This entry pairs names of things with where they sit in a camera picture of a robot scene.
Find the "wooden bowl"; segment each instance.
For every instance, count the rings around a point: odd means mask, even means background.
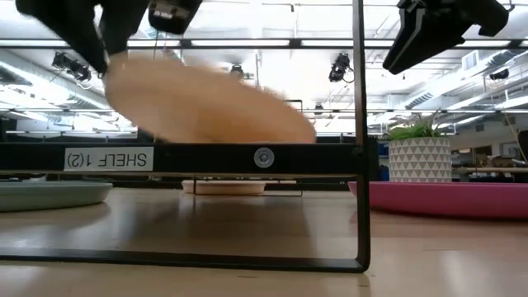
[[[183,191],[194,193],[194,181],[183,181]],[[264,193],[264,181],[196,181],[197,195],[212,196],[260,196]]]
[[[117,54],[105,84],[116,111],[169,142],[315,142],[309,120],[280,98],[178,60]]]

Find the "green leaves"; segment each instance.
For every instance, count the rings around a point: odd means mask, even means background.
[[[442,137],[442,134],[434,127],[435,117],[438,111],[426,119],[422,115],[417,115],[414,123],[409,127],[398,127],[389,132],[390,140],[411,139],[419,137]]]

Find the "light green plate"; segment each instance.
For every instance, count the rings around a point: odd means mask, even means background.
[[[0,182],[0,212],[94,205],[103,202],[111,188],[99,182]]]

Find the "robotic arm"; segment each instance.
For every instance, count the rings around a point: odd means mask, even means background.
[[[106,71],[106,53],[126,51],[148,9],[152,27],[181,35],[202,0],[16,0],[20,13],[37,18],[68,42],[99,73]],[[99,31],[93,8],[103,8]],[[508,11],[496,0],[401,0],[401,28],[384,68],[397,74],[430,57],[464,43],[472,26],[495,36],[508,21]]]
[[[16,0],[16,9],[38,19],[68,42],[97,72],[106,72],[106,54],[126,51],[127,40],[138,30],[145,11],[159,31],[183,34],[201,0]],[[93,8],[103,13],[99,32]]]

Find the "potted plant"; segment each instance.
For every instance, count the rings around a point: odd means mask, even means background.
[[[437,130],[436,113],[390,130],[391,182],[451,182],[450,141]]]

